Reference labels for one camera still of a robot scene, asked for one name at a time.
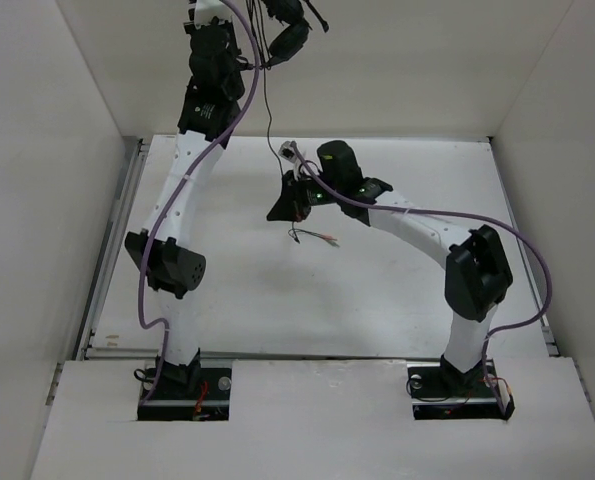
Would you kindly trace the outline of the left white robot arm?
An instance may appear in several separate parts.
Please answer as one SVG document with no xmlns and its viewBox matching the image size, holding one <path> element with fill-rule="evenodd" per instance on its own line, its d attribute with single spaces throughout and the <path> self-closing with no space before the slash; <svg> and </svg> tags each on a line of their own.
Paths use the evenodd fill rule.
<svg viewBox="0 0 595 480">
<path fill-rule="evenodd" d="M 136 377 L 150 398 L 168 386 L 178 396 L 194 394 L 201 382 L 201 349 L 172 337 L 195 327 L 194 291 L 206 270 L 204 255 L 191 247 L 199 200 L 257 87 L 246 87 L 233 17 L 213 13 L 187 26 L 191 77 L 175 136 L 174 158 L 146 222 L 127 233 L 124 246 L 138 269 L 137 318 L 144 330 L 159 327 L 162 343 L 155 366 Z"/>
</svg>

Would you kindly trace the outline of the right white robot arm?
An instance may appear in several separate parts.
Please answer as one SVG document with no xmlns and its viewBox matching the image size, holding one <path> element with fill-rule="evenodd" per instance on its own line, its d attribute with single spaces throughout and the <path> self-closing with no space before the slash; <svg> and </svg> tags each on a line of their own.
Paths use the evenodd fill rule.
<svg viewBox="0 0 595 480">
<path fill-rule="evenodd" d="M 444 272 L 444 298 L 453 313 L 440 358 L 442 386 L 461 394 L 482 379 L 485 338 L 513 283 L 497 231 L 488 225 L 467 229 L 417 212 L 392 185 L 365 176 L 344 141 L 322 144 L 315 169 L 309 168 L 293 141 L 284 142 L 279 155 L 292 168 L 282 177 L 268 221 L 301 222 L 314 207 L 335 204 L 347 217 L 389 233 L 432 259 Z"/>
</svg>

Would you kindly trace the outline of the black headphones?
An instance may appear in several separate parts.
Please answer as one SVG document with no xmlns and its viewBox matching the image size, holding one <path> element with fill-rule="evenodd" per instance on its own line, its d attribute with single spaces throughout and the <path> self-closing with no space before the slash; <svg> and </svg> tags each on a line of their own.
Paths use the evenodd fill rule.
<svg viewBox="0 0 595 480">
<path fill-rule="evenodd" d="M 324 33 L 330 29 L 329 23 L 311 1 L 264 0 L 262 4 L 266 7 L 270 19 L 286 25 L 268 46 L 269 58 L 263 62 L 263 68 L 266 70 L 291 60 L 307 42 L 312 27 L 306 20 L 304 6 L 307 6 L 318 20 Z"/>
</svg>

